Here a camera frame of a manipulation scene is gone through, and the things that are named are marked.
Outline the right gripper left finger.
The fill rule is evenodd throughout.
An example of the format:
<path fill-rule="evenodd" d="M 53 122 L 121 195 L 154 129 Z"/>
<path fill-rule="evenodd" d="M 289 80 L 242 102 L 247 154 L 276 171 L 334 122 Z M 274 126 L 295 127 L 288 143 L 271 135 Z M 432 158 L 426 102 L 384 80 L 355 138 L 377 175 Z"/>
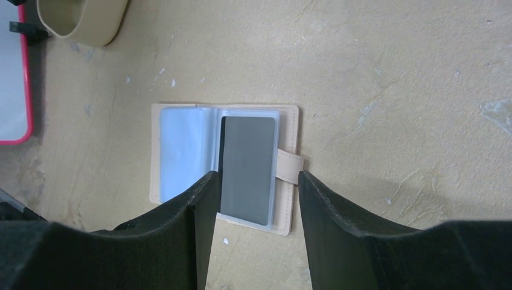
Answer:
<path fill-rule="evenodd" d="M 220 176 L 113 230 L 1 221 L 2 289 L 205 289 Z"/>

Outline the black credit card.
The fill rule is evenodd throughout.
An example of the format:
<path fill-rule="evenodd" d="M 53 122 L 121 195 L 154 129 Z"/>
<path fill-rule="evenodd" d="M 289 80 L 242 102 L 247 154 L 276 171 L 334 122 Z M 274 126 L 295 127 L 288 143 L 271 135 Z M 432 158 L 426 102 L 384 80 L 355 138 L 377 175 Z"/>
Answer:
<path fill-rule="evenodd" d="M 275 119 L 223 117 L 222 129 L 220 212 L 267 228 L 274 198 Z"/>

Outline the blue credit card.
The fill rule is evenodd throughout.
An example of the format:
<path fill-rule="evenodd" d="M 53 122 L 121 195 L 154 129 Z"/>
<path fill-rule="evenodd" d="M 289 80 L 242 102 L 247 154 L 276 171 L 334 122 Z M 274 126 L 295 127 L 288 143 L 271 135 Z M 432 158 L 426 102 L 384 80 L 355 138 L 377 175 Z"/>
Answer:
<path fill-rule="evenodd" d="M 217 169 L 217 110 L 167 107 L 160 112 L 159 199 L 167 202 Z"/>

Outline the beige leather card holder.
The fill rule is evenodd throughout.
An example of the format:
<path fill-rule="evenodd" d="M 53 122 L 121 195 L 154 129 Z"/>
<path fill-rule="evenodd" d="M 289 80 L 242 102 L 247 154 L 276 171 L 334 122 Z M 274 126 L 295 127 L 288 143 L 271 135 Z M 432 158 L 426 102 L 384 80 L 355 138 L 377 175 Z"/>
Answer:
<path fill-rule="evenodd" d="M 269 227 L 258 227 L 255 224 L 219 213 L 217 216 L 230 224 L 267 231 L 280 236 L 287 236 L 291 231 L 294 187 L 298 185 L 298 174 L 304 168 L 304 158 L 297 154 L 299 132 L 299 108 L 295 105 L 258 105 L 258 104 L 193 104 L 193 103 L 157 103 L 152 105 L 152 154 L 150 166 L 149 200 L 154 204 L 162 204 L 159 199 L 160 182 L 160 112 L 167 107 L 208 107 L 217 110 L 216 153 L 217 169 L 219 169 L 220 121 L 225 116 L 271 117 L 279 113 L 276 123 L 278 129 L 277 170 L 272 223 Z"/>

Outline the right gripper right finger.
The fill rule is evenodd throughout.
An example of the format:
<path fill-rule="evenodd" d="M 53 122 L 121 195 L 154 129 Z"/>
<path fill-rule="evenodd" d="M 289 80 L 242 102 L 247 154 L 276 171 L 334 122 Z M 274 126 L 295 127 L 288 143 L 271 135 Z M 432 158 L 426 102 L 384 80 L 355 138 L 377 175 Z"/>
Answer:
<path fill-rule="evenodd" d="M 313 289 L 510 289 L 511 222 L 426 230 L 380 217 L 310 172 L 298 176 Z"/>

